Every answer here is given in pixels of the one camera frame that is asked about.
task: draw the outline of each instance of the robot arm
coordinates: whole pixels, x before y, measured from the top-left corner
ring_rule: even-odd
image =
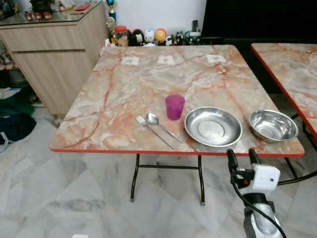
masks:
[[[247,238],[286,237],[274,216],[274,204],[266,200],[277,187],[280,171],[273,166],[262,165],[258,155],[250,149],[252,169],[238,168],[233,150],[228,150],[228,167],[231,183],[245,208],[244,228]]]

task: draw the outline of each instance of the black television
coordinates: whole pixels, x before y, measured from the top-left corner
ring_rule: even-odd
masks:
[[[207,0],[202,36],[225,42],[317,43],[317,0]]]

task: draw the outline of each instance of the wooden cabinet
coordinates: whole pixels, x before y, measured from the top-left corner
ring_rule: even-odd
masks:
[[[63,117],[74,102],[107,38],[101,2],[84,16],[67,19],[0,25],[1,40],[12,58],[45,107],[59,117]]]
[[[85,52],[35,52],[14,56],[52,115],[67,113],[93,68]]]

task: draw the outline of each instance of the stainless steel plate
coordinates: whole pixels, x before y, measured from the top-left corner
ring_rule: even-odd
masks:
[[[297,125],[287,115],[271,111],[256,111],[249,117],[253,133],[267,142],[291,140],[298,135]]]
[[[200,107],[191,110],[184,124],[187,133],[194,140],[212,147],[232,145],[242,135],[242,126],[238,119],[216,107]]]

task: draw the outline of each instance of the white robot part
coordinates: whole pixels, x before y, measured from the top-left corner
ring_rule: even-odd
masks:
[[[240,189],[242,194],[246,193],[264,193],[269,195],[277,187],[280,170],[270,165],[252,164],[255,171],[254,179],[246,188]]]

